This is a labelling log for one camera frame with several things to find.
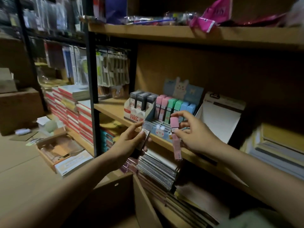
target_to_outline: person's right hand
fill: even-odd
[[[211,154],[222,141],[212,133],[209,127],[188,111],[178,111],[171,117],[184,117],[187,121],[181,122],[179,128],[190,127],[187,130],[176,130],[177,137],[183,140],[186,148],[199,153]]]

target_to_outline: hand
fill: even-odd
[[[114,155],[116,160],[115,165],[120,168],[133,153],[135,147],[139,144],[141,140],[145,138],[145,133],[142,131],[138,133],[135,131],[136,128],[140,127],[143,122],[137,122],[131,125],[125,132],[120,135],[119,140],[112,146],[112,148],[107,151]]]
[[[177,137],[182,139],[185,147],[199,153],[211,154],[216,150],[222,141],[212,133],[209,127],[201,120],[190,114],[188,111],[179,111],[171,114],[171,117],[184,117],[187,119],[181,122],[179,128],[190,127],[186,130],[176,130]]]

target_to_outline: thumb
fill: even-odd
[[[175,130],[175,134],[177,137],[179,137],[181,140],[185,140],[189,134],[183,132],[182,130]]]
[[[140,141],[145,139],[145,132],[141,131],[139,134],[136,135],[132,141],[137,145]]]

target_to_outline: person's left hand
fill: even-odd
[[[119,167],[126,162],[128,157],[133,153],[135,147],[145,138],[145,133],[143,131],[141,133],[135,131],[135,129],[140,127],[142,124],[143,122],[137,122],[131,125],[120,135],[119,140],[112,146],[112,148],[107,151],[107,153],[110,152],[114,155]]]

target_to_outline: forearm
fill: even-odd
[[[48,191],[32,198],[0,221],[0,227],[59,227],[109,172],[116,169],[114,152],[95,158]]]
[[[304,224],[304,182],[224,143],[212,154],[295,227]]]

